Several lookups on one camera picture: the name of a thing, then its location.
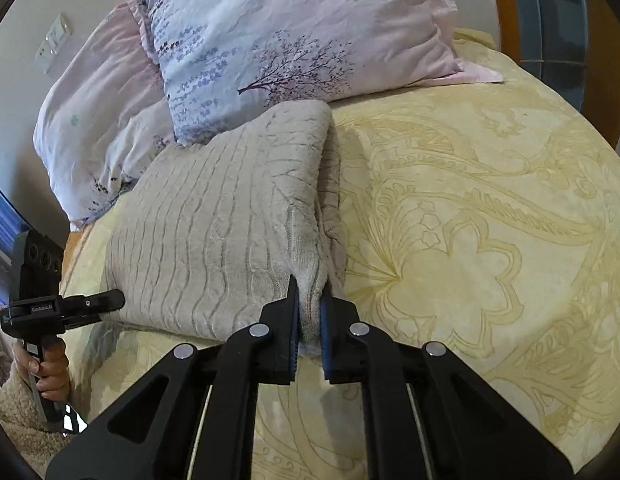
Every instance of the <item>folded blanket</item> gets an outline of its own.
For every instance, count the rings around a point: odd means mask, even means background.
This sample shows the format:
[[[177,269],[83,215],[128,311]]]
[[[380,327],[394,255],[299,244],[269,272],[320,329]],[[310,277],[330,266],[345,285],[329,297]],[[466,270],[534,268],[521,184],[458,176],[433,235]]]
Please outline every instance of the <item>folded blanket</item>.
[[[122,322],[215,340],[299,286],[307,352],[319,298],[340,295],[339,156],[328,105],[285,102],[209,144],[169,146],[139,181],[108,245]]]

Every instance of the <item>floral pillowcase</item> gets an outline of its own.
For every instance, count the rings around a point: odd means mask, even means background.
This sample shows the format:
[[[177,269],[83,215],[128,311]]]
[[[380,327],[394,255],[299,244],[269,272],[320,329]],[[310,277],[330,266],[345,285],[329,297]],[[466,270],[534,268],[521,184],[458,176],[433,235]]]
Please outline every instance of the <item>floral pillowcase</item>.
[[[454,0],[127,1],[184,145],[281,101],[502,80],[455,57]]]

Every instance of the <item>wooden headboard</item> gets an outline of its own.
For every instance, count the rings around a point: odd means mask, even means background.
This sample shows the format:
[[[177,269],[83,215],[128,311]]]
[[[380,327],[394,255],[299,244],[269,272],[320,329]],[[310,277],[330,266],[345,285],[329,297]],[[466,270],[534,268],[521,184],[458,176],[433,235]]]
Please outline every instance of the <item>wooden headboard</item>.
[[[620,3],[613,0],[620,12]],[[620,137],[620,22],[606,0],[586,0],[588,49],[581,113],[615,148]],[[516,0],[496,0],[501,51],[517,63],[521,38]]]
[[[516,0],[496,0],[501,30],[501,52],[517,63],[521,60],[521,38],[518,28]]]

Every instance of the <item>finger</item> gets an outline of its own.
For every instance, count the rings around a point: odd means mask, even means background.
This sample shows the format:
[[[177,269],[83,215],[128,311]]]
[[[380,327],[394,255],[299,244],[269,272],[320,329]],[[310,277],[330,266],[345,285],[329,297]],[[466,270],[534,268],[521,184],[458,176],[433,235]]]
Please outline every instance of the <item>finger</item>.
[[[56,341],[43,349],[43,361],[56,361],[66,353],[66,343],[63,339],[57,337]]]
[[[66,386],[58,390],[50,390],[42,393],[41,397],[48,400],[67,400],[68,395],[70,395],[70,385],[66,384]]]
[[[61,355],[61,358],[56,361],[43,361],[39,363],[39,376],[50,377],[61,375],[63,372],[68,371],[68,365],[68,358],[65,355]]]
[[[17,359],[18,364],[25,368],[27,371],[33,374],[39,373],[39,362],[28,354],[28,351],[18,343],[12,345],[12,352],[14,358]]]
[[[56,375],[53,377],[46,377],[37,381],[37,390],[40,392],[52,392],[54,390],[60,390],[64,388],[66,384],[70,383],[68,373]]]

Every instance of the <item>wall socket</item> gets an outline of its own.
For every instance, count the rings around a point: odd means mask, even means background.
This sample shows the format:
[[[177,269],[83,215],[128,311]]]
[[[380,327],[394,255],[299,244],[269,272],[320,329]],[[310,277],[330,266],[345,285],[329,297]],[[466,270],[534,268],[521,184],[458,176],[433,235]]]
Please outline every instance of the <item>wall socket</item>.
[[[72,35],[70,23],[64,14],[59,14],[50,27],[45,39],[39,45],[34,61],[36,65],[47,74],[55,62],[56,56]]]

